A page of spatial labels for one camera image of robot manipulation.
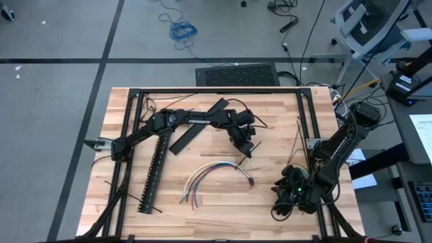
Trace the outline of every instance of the floor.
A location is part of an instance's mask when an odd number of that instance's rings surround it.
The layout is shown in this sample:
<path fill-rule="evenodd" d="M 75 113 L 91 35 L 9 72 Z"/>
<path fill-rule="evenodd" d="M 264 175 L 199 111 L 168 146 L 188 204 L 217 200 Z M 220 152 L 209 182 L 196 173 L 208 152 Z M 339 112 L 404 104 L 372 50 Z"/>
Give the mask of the floor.
<path fill-rule="evenodd" d="M 0 235 L 4 242 L 45 241 L 49 234 L 55 238 L 57 231 L 50 232 L 50 227 L 57 209 L 55 222 L 61 222 L 57 239 L 73 238 L 95 155 L 82 146 L 82 141 L 99 135 L 111 87 L 195 86 L 194 69 L 209 64 L 193 58 L 187 49 L 174 49 L 169 24 L 158 21 L 158 15 L 167 11 L 159 2 L 2 2 L 15 11 L 16 20 L 0 19 L 0 139 L 7 141 L 0 146 Z M 278 71 L 292 72 L 280 47 L 283 34 L 278 31 L 288 20 L 267 11 L 267 1 L 247 1 L 247 8 L 240 7 L 240 0 L 163 2 L 180 8 L 183 20 L 197 27 L 192 48 L 195 55 L 214 62 L 275 62 Z M 325 2 L 306 60 L 313 53 L 341 52 L 337 45 L 329 44 L 336 29 L 328 19 L 343 2 Z M 292 13 L 300 21 L 284 42 L 294 58 L 294 69 L 302 72 L 303 82 L 333 84 L 340 63 L 303 63 L 300 68 L 321 3 L 299 1 Z M 431 8 L 432 1 L 428 1 L 419 9 L 428 26 L 432 25 L 432 14 L 426 9 Z M 414 15 L 398 26 L 420 28 Z M 414 43 L 397 57 L 417 57 L 429 47 L 428 42 Z M 394 65 L 371 67 L 379 75 Z M 349 86 L 359 71 L 351 67 L 342 83 Z M 370 80 L 369 74 L 363 74 L 358 85 Z M 280 82 L 294 85 L 286 78 Z M 392 120 L 388 112 L 384 122 Z M 397 128 L 390 124 L 375 130 L 360 148 L 386 149 L 399 142 Z M 70 194 L 64 193 L 69 191 L 63 187 L 65 180 L 74 182 Z M 68 197 L 64 214 L 57 208 L 59 197 Z M 386 235 L 398 223 L 391 205 L 360 203 L 359 207 L 370 236 Z M 386 239 L 413 241 L 417 237 L 407 233 Z"/>

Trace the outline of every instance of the wooden table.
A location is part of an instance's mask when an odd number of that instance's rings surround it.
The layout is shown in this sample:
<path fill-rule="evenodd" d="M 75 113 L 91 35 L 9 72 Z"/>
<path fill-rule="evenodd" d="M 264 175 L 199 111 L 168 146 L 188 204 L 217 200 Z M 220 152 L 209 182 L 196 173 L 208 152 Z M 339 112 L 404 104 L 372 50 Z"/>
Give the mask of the wooden table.
<path fill-rule="evenodd" d="M 313 87 L 311 90 L 321 137 L 329 138 L 338 129 L 329 91 L 324 87 Z M 120 136 L 128 91 L 128 88 L 112 89 L 102 137 Z M 155 100 L 159 110 L 178 100 L 160 98 L 182 95 L 185 94 L 150 93 L 149 96 L 159 99 Z M 256 129 L 256 136 L 252 137 L 252 141 L 255 144 L 260 141 L 262 143 L 252 152 L 252 158 L 242 164 L 254 178 L 255 185 L 250 187 L 239 171 L 221 168 L 210 173 L 201 182 L 197 198 L 199 208 L 192 210 L 190 203 L 179 204 L 186 179 L 198 167 L 212 161 L 238 162 L 242 158 L 240 152 L 229 142 L 226 131 L 207 126 L 179 155 L 168 152 L 155 202 L 155 207 L 162 210 L 162 213 L 139 213 L 139 202 L 131 196 L 128 197 L 122 238 L 134 234 L 136 239 L 310 240 L 311 235 L 320 235 L 317 214 L 309 215 L 294 209 L 290 218 L 283 222 L 277 222 L 270 216 L 270 209 L 277 199 L 270 188 L 281 178 L 281 170 L 286 166 L 298 132 L 296 95 L 196 94 L 169 108 L 207 111 L 222 97 L 244 101 L 255 115 L 269 125 L 269 129 Z M 244 109 L 241 104 L 233 101 L 227 108 L 237 111 Z M 170 144 L 187 129 L 188 126 L 180 126 L 173 133 Z M 156 141 L 157 136 L 153 136 L 135 148 L 129 193 L 137 198 L 141 198 Z M 295 147 L 302 148 L 300 137 Z M 96 159 L 109 153 L 99 152 Z M 304 153 L 296 153 L 292 162 L 306 165 Z M 86 232 L 105 208 L 110 188 L 105 181 L 111 181 L 113 167 L 114 162 L 109 158 L 95 163 L 77 235 Z M 350 174 L 345 166 L 340 173 L 340 186 L 341 196 L 336 205 L 353 228 L 364 234 Z M 331 235 L 329 214 L 327 208 L 324 209 L 327 231 Z M 116 215 L 115 211 L 111 220 L 111 234 L 114 232 Z"/>

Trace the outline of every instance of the office chair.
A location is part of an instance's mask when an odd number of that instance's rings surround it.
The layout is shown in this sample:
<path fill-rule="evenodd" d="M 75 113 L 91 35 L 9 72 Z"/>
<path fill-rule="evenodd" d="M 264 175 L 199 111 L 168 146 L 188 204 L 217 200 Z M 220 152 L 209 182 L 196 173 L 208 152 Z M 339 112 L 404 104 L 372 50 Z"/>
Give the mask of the office chair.
<path fill-rule="evenodd" d="M 9 20 L 9 21 L 15 20 L 14 11 L 10 10 L 10 8 L 8 8 L 6 5 L 2 4 L 2 2 L 0 2 L 0 11 L 1 11 L 1 16 L 3 16 L 3 18 L 5 18 L 6 20 Z"/>
<path fill-rule="evenodd" d="M 339 85 L 351 63 L 364 67 L 363 59 L 368 59 L 367 57 L 370 57 L 370 54 L 375 51 L 377 45 L 392 28 L 393 23 L 406 9 L 409 1 L 349 0 L 330 19 L 338 30 L 331 44 L 339 43 L 344 53 L 314 54 L 309 62 L 315 62 L 317 57 L 342 59 L 342 70 L 335 83 L 336 86 Z M 377 50 L 373 62 L 385 64 L 395 51 L 400 48 L 408 48 L 409 44 L 404 41 L 400 30 L 395 26 Z M 376 78 L 369 68 L 366 70 Z"/>

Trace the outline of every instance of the black cable tie strip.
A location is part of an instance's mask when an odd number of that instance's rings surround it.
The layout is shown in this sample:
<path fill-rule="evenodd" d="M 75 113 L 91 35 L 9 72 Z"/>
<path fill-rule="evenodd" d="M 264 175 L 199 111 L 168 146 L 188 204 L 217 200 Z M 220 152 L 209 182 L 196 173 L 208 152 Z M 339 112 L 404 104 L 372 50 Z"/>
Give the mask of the black cable tie strip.
<path fill-rule="evenodd" d="M 168 133 L 160 135 L 157 141 L 155 153 L 153 154 L 150 168 L 148 169 L 147 181 L 138 206 L 138 212 L 140 213 L 151 214 L 153 211 L 157 188 L 161 181 L 163 165 L 165 164 L 165 159 L 167 157 L 170 138 L 171 133 Z"/>
<path fill-rule="evenodd" d="M 208 112 L 216 112 L 228 106 L 228 101 L 224 98 L 217 101 Z M 187 130 L 173 145 L 170 146 L 169 150 L 178 155 L 184 147 L 186 147 L 192 139 L 194 139 L 205 127 L 206 125 L 194 124 L 189 130 Z"/>

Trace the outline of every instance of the cable bundle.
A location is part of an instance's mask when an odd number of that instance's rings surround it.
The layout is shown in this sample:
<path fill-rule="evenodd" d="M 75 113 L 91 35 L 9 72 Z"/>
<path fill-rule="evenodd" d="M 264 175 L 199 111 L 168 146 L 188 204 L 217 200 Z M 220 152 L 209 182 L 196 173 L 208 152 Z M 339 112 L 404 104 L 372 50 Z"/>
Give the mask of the cable bundle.
<path fill-rule="evenodd" d="M 186 180 L 186 183 L 184 184 L 184 189 L 183 189 L 183 198 L 181 199 L 180 203 L 182 203 L 183 200 L 185 200 L 185 199 L 186 199 L 186 202 L 188 202 L 189 194 L 192 193 L 191 200 L 190 200 L 192 210 L 194 210 L 194 204 L 198 208 L 198 203 L 196 201 L 196 191 L 198 189 L 198 185 L 210 172 L 212 172 L 215 169 L 222 168 L 222 167 L 233 167 L 235 170 L 239 169 L 248 178 L 250 186 L 254 185 L 254 180 L 251 178 L 250 174 L 245 169 L 243 169 L 242 167 L 240 167 L 234 163 L 226 162 L 226 161 L 210 162 L 210 163 L 207 163 L 207 164 L 199 167 L 194 173 L 192 173 L 192 175 L 190 175 L 188 180 Z M 199 171 L 201 171 L 201 173 L 199 173 L 195 177 L 195 179 L 192 181 L 192 183 L 190 184 L 190 187 L 188 189 L 190 180 Z"/>

